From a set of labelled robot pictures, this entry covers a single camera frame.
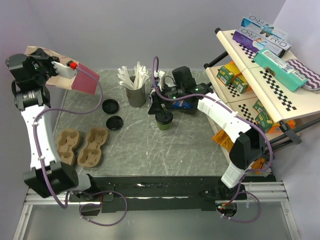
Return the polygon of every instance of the barcode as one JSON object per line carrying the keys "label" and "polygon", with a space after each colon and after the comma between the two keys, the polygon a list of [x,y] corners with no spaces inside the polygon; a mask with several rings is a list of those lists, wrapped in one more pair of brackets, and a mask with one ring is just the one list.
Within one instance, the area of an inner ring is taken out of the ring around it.
{"label": "barcode", "polygon": [[272,60],[280,68],[284,68],[287,66],[287,64],[284,61],[282,61],[280,58],[278,58],[275,54],[273,54],[269,50],[264,51],[262,54],[264,54],[266,57],[268,57],[270,60]]}
{"label": "barcode", "polygon": [[227,80],[226,80],[223,76],[220,77],[220,80],[221,80],[224,84],[227,82]]}
{"label": "barcode", "polygon": [[239,93],[241,93],[241,91],[242,91],[242,89],[244,89],[244,87],[239,84],[236,89],[239,91]]}
{"label": "barcode", "polygon": [[293,74],[298,77],[301,81],[304,81],[306,78],[304,76],[302,76],[300,73],[298,73],[297,71],[293,71]]}
{"label": "barcode", "polygon": [[287,74],[291,73],[294,69],[288,64],[282,68]]}

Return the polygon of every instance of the green cup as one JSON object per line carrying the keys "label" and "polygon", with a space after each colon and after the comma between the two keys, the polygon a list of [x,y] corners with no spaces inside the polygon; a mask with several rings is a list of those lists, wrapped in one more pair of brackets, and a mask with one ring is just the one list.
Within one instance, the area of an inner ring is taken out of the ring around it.
{"label": "green cup", "polygon": [[166,131],[170,128],[170,123],[174,119],[174,115],[170,111],[159,112],[155,115],[158,129]]}

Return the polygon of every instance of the open cardboard box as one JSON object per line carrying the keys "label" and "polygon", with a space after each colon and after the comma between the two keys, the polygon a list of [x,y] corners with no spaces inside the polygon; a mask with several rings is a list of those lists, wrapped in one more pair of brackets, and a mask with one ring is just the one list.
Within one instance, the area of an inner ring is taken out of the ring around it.
{"label": "open cardboard box", "polygon": [[[28,46],[24,54],[30,55],[33,52],[35,52],[38,48],[43,49],[43,51],[50,56],[58,57],[60,59],[61,64],[66,65],[69,61],[73,61],[78,65],[79,69],[86,71],[97,80],[100,79],[100,76],[97,73],[95,73],[88,67],[84,66],[79,61],[74,60],[70,57],[61,55],[57,52],[54,52],[44,47]],[[62,76],[52,76],[49,78],[46,84],[50,86],[62,88],[62,89],[67,89],[67,90],[77,90],[77,91],[92,94],[92,95],[95,94],[97,85],[98,85],[98,83],[95,80],[93,80],[90,76],[86,75],[82,71],[78,71],[76,76],[71,79],[68,79]]]}

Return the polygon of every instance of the white wall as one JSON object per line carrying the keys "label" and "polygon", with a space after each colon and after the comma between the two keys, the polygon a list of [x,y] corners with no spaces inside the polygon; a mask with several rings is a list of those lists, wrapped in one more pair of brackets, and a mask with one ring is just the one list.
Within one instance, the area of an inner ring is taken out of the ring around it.
{"label": "white wall", "polygon": [[[320,1],[286,0],[275,25],[290,33],[292,52],[320,73]],[[320,239],[320,124],[302,132],[302,143],[276,152],[273,172],[283,180],[303,240]]]}
{"label": "white wall", "polygon": [[203,65],[224,52],[214,30],[236,29],[255,13],[274,22],[285,0],[29,0],[59,52],[94,69],[137,61],[173,69]]}
{"label": "white wall", "polygon": [[[13,239],[23,208],[27,187],[23,173],[30,170],[30,147],[27,129],[20,112],[14,105],[11,93],[13,76],[5,60],[24,53],[27,45],[53,48],[48,35],[34,17],[25,0],[1,0],[0,3],[0,235],[1,239]],[[60,105],[63,91],[51,89],[55,96],[53,106]]]}

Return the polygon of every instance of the gray tabletop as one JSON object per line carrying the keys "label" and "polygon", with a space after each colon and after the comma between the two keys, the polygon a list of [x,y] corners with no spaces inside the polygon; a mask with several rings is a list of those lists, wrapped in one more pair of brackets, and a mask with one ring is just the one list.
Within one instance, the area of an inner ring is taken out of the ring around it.
{"label": "gray tabletop", "polygon": [[[96,167],[75,164],[78,173],[93,176],[222,176],[228,167],[227,160],[218,144],[213,142],[214,132],[207,117],[200,111],[190,114],[185,110],[173,110],[170,129],[157,128],[154,115],[148,115],[150,99],[140,108],[131,107],[126,91],[119,85],[117,70],[100,71],[103,100],[115,99],[122,117],[120,130],[108,130],[106,143],[101,147],[102,157]],[[210,80],[204,71],[193,71],[197,83]],[[149,94],[151,82],[145,84]],[[63,108],[85,111],[93,108],[99,94],[89,95],[68,91]],[[77,129],[81,142],[75,149],[78,156],[85,146],[85,137],[93,127],[106,127],[106,114],[101,107],[87,115],[61,113],[55,138],[63,129]]]}

